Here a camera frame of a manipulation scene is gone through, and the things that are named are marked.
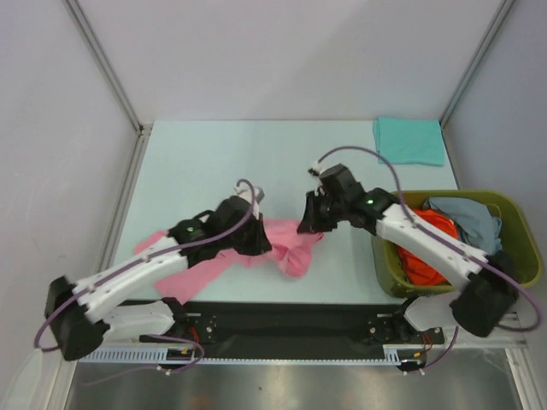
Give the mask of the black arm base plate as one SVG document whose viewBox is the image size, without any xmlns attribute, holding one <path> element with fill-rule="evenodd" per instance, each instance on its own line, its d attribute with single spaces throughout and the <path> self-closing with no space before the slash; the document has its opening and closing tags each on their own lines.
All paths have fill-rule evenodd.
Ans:
<svg viewBox="0 0 547 410">
<path fill-rule="evenodd" d="M 189 337 L 220 353 L 244 348 L 258 352 L 321 347 L 362 352 L 373 346 L 418 349 L 444 343 L 442 331 L 414 330 L 398 305 L 344 305 L 166 300 L 174 309 L 169 337 Z"/>
</svg>

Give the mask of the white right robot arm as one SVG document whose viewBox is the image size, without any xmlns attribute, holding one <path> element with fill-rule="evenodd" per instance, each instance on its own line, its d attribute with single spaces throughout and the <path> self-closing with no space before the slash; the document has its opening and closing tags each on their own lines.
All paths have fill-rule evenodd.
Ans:
<svg viewBox="0 0 547 410">
<path fill-rule="evenodd" d="M 300 233 L 333 231 L 341 222 L 393 243 L 439 272 L 453 292 L 417 296 L 394 321 L 396 336 L 413 343 L 434 327 L 458 325 L 488 337 L 518 300 L 494 257 L 429 224 L 381 188 L 365 190 L 348 167 L 310 168 L 318 181 L 307 192 Z"/>
</svg>

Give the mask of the pink t shirt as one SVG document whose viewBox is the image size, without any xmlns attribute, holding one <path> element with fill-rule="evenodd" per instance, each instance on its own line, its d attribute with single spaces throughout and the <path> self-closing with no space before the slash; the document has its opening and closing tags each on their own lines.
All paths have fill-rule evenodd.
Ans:
<svg viewBox="0 0 547 410">
<path fill-rule="evenodd" d="M 232 266 L 253 268 L 273 263 L 288 278 L 301 278 L 306 275 L 312 261 L 312 250 L 323 235 L 298 234 L 299 222 L 293 219 L 269 219 L 264 221 L 264 225 L 272 245 L 267 253 L 247 256 L 232 249 L 223 250 L 210 261 L 201 262 L 195 267 L 156 281 L 155 289 L 162 297 L 174 297 L 185 303 Z"/>
</svg>

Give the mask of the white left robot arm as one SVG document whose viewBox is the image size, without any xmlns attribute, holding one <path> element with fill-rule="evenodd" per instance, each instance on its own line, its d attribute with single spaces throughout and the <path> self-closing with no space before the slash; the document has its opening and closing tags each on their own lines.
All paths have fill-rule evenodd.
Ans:
<svg viewBox="0 0 547 410">
<path fill-rule="evenodd" d="M 126 300 L 146 284 L 203 267 L 220 252 L 264 255 L 272 248 L 266 236 L 258 189 L 241 190 L 191 219 L 181 220 L 118 266 L 75 283 L 61 276 L 48 289 L 45 325 L 66 361 L 79 360 L 107 341 L 138 338 L 177 342 L 189 331 L 181 303 L 173 297 L 143 305 Z"/>
</svg>

